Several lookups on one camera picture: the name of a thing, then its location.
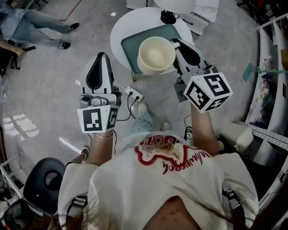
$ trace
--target hand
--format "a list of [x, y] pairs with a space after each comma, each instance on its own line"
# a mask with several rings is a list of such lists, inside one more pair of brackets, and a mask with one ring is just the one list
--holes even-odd
[[20, 47], [15, 47], [13, 50], [19, 57], [21, 57], [23, 54], [26, 54], [26, 52], [20, 48]]

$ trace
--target blue shirt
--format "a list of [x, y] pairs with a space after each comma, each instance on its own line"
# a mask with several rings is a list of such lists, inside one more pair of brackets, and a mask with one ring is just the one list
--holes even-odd
[[0, 38], [9, 40], [16, 31], [26, 10], [13, 9], [5, 1], [0, 0]]

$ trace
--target white marker cube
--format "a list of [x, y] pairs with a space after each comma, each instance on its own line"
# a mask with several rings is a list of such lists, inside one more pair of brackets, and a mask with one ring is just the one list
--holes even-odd
[[184, 91], [200, 113], [219, 108], [232, 94], [223, 73], [192, 76]]
[[104, 133], [114, 129], [119, 106], [98, 106], [78, 109], [83, 133]]

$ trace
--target tray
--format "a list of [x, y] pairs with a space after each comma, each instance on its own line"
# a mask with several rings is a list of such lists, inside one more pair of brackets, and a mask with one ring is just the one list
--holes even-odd
[[134, 73], [142, 73], [137, 65], [137, 57], [140, 45], [147, 38], [154, 36], [163, 37], [169, 41], [173, 38], [181, 39], [178, 31], [173, 25], [163, 25], [160, 27], [155, 27], [150, 30], [142, 31], [138, 34], [134, 34], [130, 37], [124, 38], [121, 41], [121, 46]]

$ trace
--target round table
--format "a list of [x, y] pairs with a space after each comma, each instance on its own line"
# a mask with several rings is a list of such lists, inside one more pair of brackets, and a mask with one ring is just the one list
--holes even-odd
[[[156, 7], [135, 9], [121, 17], [113, 27], [110, 36], [111, 50], [115, 58], [127, 69], [132, 70], [121, 46], [121, 41], [131, 35], [164, 25], [160, 19], [161, 11], [163, 11], [161, 8]], [[181, 18], [178, 18], [173, 26], [182, 40], [193, 44], [190, 29]], [[175, 68], [171, 66], [162, 74], [170, 73], [174, 70]]]

